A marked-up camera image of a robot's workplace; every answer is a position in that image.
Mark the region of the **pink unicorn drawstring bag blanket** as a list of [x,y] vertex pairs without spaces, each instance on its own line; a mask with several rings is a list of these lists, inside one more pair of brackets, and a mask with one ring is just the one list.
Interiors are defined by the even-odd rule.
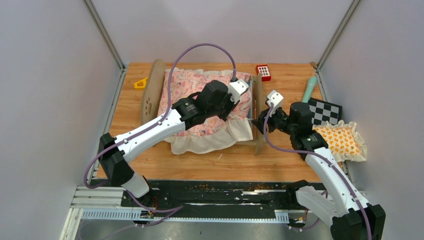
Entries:
[[165,139],[175,155],[206,154],[251,141],[251,75],[245,72],[167,69],[158,114],[177,110],[185,129]]

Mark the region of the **orange duck print pillow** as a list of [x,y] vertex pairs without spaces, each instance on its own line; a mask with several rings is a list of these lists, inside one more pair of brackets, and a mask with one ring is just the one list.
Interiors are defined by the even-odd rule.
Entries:
[[312,127],[328,144],[336,162],[365,162],[367,146],[361,135],[356,131],[357,123],[345,123],[340,120],[332,125],[328,121]]

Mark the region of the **wooden striped pet bed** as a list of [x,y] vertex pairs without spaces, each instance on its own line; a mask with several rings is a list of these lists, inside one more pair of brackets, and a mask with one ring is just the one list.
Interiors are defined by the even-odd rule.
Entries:
[[[163,60],[157,59],[153,62],[142,97],[141,124],[146,124],[166,111],[169,72]],[[228,84],[233,71],[175,68],[172,74],[177,77],[177,81],[171,84],[171,102],[174,103],[199,92],[212,80]],[[264,109],[256,102],[263,98],[262,83],[257,76],[246,72],[237,72],[236,77],[247,82],[249,90],[241,96],[240,103],[230,113],[227,121],[218,117],[208,118],[201,125],[167,137],[165,141],[171,144],[173,154],[181,155],[186,152],[206,154],[235,144],[253,146],[254,155],[260,153],[264,136],[251,121]]]

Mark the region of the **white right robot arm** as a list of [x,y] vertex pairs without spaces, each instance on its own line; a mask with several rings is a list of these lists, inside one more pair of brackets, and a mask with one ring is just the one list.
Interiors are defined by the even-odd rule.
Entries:
[[381,205],[372,205],[352,184],[336,162],[332,151],[321,134],[313,129],[310,107],[295,102],[286,114],[279,103],[270,100],[252,123],[264,135],[279,130],[290,136],[291,149],[315,171],[331,199],[316,191],[307,181],[293,184],[285,195],[286,204],[292,209],[303,206],[325,223],[334,240],[380,240],[386,220]]

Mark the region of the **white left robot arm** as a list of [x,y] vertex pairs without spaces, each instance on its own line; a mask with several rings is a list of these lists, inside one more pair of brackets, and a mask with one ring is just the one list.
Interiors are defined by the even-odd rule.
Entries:
[[153,201],[150,186],[129,163],[153,145],[201,125],[208,118],[217,116],[225,121],[248,89],[249,85],[243,80],[229,84],[212,80],[202,91],[179,99],[168,111],[132,131],[115,137],[104,134],[97,159],[108,182],[130,192],[140,206],[149,206]]

